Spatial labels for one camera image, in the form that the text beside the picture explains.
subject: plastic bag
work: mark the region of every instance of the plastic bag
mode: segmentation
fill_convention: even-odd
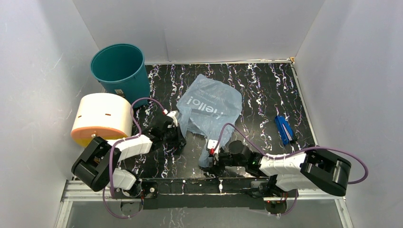
[[[242,95],[236,89],[220,81],[200,74],[179,99],[179,124],[182,135],[186,131],[217,140],[225,123],[234,124],[242,111]],[[225,128],[220,145],[224,146],[234,129]],[[208,167],[208,151],[203,149],[199,159],[201,167]]]

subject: white enclosure wall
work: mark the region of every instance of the white enclosure wall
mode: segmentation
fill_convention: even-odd
[[[71,0],[0,2],[0,226],[53,227],[97,46]]]
[[[358,228],[403,226],[402,21],[401,0],[327,0],[296,57],[319,143],[369,166],[347,190]],[[362,173],[354,163],[352,178]]]
[[[324,0],[73,0],[99,48],[137,45],[148,63],[297,54]]]

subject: purple cable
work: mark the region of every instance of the purple cable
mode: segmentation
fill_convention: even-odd
[[[298,196],[299,196],[298,189],[295,189],[295,198],[294,198],[294,202],[292,203],[290,209],[289,209],[288,211],[282,213],[281,215],[286,215],[286,214],[290,213],[290,212],[292,211],[292,209],[294,209],[295,205],[297,204],[297,198],[298,198]]]
[[[348,156],[350,156],[350,157],[356,159],[356,160],[363,166],[363,168],[364,168],[364,171],[365,171],[364,176],[363,176],[362,178],[358,179],[358,180],[350,181],[350,182],[348,182],[348,184],[358,184],[358,183],[361,183],[361,182],[363,182],[363,181],[368,177],[368,167],[367,167],[367,165],[366,165],[360,158],[358,158],[357,156],[355,156],[355,155],[353,155],[353,154],[351,154],[351,153],[349,153],[349,152],[347,152],[347,151],[343,151],[343,150],[340,150],[340,149],[335,149],[335,148],[331,148],[331,147],[327,147],[327,146],[313,146],[313,147],[307,147],[307,148],[304,148],[304,149],[302,149],[302,150],[299,150],[299,151],[296,151],[296,152],[293,152],[293,153],[290,153],[290,154],[287,154],[287,155],[281,156],[281,157],[272,157],[272,156],[269,156],[269,155],[265,154],[256,144],[252,143],[252,142],[246,137],[246,135],[244,135],[242,132],[240,132],[240,130],[239,130],[236,126],[234,126],[233,124],[231,124],[231,123],[226,123],[226,124],[224,124],[224,126],[222,127],[221,132],[220,132],[220,136],[218,137],[218,143],[217,143],[216,147],[214,148],[214,150],[216,150],[217,147],[218,147],[218,145],[220,144],[222,134],[224,133],[224,128],[225,128],[227,125],[233,127],[237,132],[239,132],[239,134],[242,135],[242,137],[245,138],[245,140],[246,140],[247,142],[249,142],[249,144],[251,144],[253,147],[255,147],[256,150],[258,150],[263,156],[266,156],[266,157],[268,157],[268,158],[272,158],[272,159],[274,159],[274,160],[280,160],[280,159],[292,157],[292,156],[294,156],[294,155],[296,155],[296,154],[299,154],[299,153],[302,153],[302,152],[305,152],[305,151],[317,150],[317,149],[324,149],[324,150],[329,150],[329,151],[335,151],[335,152],[343,153],[343,154],[345,154],[345,155],[348,155]]]
[[[106,200],[105,200],[105,189],[102,191],[102,201],[104,202],[104,206],[105,206],[106,210],[108,210],[109,214],[111,214],[111,215],[113,215],[114,217],[119,218],[119,219],[129,219],[129,218],[131,218],[131,217],[136,216],[136,215],[137,215],[138,213],[140,213],[141,211],[143,211],[143,207],[142,207],[141,210],[139,210],[138,212],[134,213],[133,215],[129,215],[129,216],[120,216],[120,215],[117,215],[117,214],[113,213],[113,212],[111,211],[111,209],[109,209],[109,207],[108,207],[108,205],[107,205],[107,203],[106,203]]]
[[[113,185],[113,166],[112,166],[112,163],[113,163],[113,151],[115,150],[115,147],[116,147],[119,143],[124,142],[124,141],[126,141],[126,140],[137,139],[138,137],[140,137],[140,135],[141,135],[141,127],[140,127],[139,123],[136,121],[136,119],[134,118],[133,106],[134,106],[137,102],[139,102],[139,101],[141,101],[141,100],[151,100],[151,101],[154,101],[154,102],[156,102],[163,110],[165,110],[164,107],[163,107],[163,105],[162,105],[159,101],[155,100],[154,98],[150,98],[150,97],[142,97],[142,98],[139,98],[139,99],[135,100],[135,101],[132,103],[132,105],[130,106],[130,115],[132,116],[133,122],[135,123],[136,127],[139,129],[139,133],[138,133],[137,135],[135,135],[135,136],[131,136],[131,137],[127,137],[127,138],[125,138],[125,139],[118,140],[118,141],[116,141],[116,142],[112,145],[111,152],[110,152],[110,154],[109,154],[109,181],[110,181],[110,189],[109,189],[109,191],[110,191],[110,193],[111,193],[111,197],[112,197],[112,198],[115,197],[115,188],[114,188],[114,185]]]

